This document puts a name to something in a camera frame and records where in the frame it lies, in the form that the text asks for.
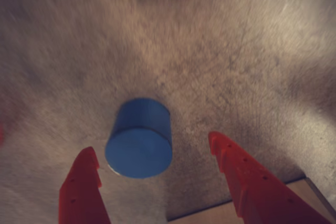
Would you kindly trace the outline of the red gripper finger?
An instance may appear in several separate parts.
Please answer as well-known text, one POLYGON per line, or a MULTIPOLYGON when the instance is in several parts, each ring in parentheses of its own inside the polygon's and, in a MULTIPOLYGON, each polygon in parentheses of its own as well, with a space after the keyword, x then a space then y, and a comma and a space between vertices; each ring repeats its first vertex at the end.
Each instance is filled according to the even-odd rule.
POLYGON ((244 223, 329 223, 229 137, 212 131, 208 141, 244 223))
POLYGON ((59 223, 110 223, 99 188, 99 162, 93 147, 74 160, 59 191, 59 223))

